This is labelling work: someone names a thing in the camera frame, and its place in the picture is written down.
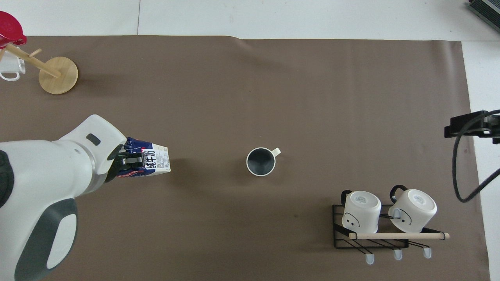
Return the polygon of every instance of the black bracket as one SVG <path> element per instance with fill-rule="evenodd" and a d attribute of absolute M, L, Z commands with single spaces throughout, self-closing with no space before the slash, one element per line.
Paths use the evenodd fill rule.
<path fill-rule="evenodd" d="M 450 118 L 449 126 L 444 127 L 444 137 L 456 137 L 467 122 L 485 113 L 487 111 L 481 110 Z M 494 145 L 500 144 L 500 115 L 491 115 L 478 120 L 463 135 L 492 138 Z"/>

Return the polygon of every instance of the wooden base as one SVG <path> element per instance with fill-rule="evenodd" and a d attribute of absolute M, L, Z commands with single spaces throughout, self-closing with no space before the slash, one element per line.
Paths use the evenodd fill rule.
<path fill-rule="evenodd" d="M 38 81 L 45 91 L 54 95 L 60 95 L 71 90 L 77 83 L 78 68 L 71 59 L 58 56 L 51 58 L 46 62 L 46 65 L 59 71 L 61 75 L 55 78 L 47 72 L 40 70 Z"/>

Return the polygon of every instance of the white floor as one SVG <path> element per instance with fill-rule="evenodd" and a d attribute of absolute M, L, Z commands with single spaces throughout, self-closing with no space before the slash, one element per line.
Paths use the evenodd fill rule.
<path fill-rule="evenodd" d="M 14 15 L 28 37 L 139 34 L 463 41 L 471 110 L 499 109 L 500 33 L 467 10 L 466 2 L 2 0 L 0 11 Z M 478 138 L 474 144 L 478 175 L 483 180 L 500 166 L 500 145 Z M 491 280 L 500 280 L 497 198 L 500 179 L 481 192 Z"/>

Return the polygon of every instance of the black cable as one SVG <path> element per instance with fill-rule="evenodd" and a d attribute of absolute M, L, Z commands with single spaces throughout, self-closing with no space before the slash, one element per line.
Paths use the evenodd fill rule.
<path fill-rule="evenodd" d="M 483 113 L 479 116 L 472 118 L 471 120 L 469 120 L 469 122 L 467 122 L 467 123 L 465 123 L 465 125 L 463 125 L 460 132 L 458 132 L 458 134 L 456 135 L 455 144 L 453 145 L 451 174 L 453 177 L 453 188 L 455 190 L 456 198 L 458 198 L 458 200 L 462 203 L 469 202 L 472 198 L 474 198 L 476 195 L 478 195 L 478 193 L 481 190 L 483 190 L 483 188 L 485 188 L 491 181 L 493 181 L 496 177 L 498 177 L 498 175 L 500 175 L 500 168 L 497 169 L 495 172 L 493 172 L 491 175 L 489 175 L 483 182 L 481 182 L 481 184 L 476 189 L 474 189 L 474 191 L 472 191 L 466 198 L 462 198 L 460 196 L 459 187 L 457 186 L 457 150 L 459 149 L 460 139 L 474 123 L 476 123 L 477 121 L 479 121 L 485 117 L 492 116 L 492 115 L 495 115 L 498 113 L 500 113 L 500 109 L 486 112 L 486 113 Z"/>

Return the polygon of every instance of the smiley face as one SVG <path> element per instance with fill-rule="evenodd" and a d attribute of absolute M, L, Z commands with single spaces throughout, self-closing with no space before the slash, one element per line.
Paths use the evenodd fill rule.
<path fill-rule="evenodd" d="M 400 225 L 412 225 L 412 217 L 403 209 L 395 209 L 393 216 L 394 222 L 397 222 Z"/>
<path fill-rule="evenodd" d="M 361 227 L 360 221 L 350 212 L 346 212 L 342 217 L 342 225 L 347 229 L 355 229 Z"/>

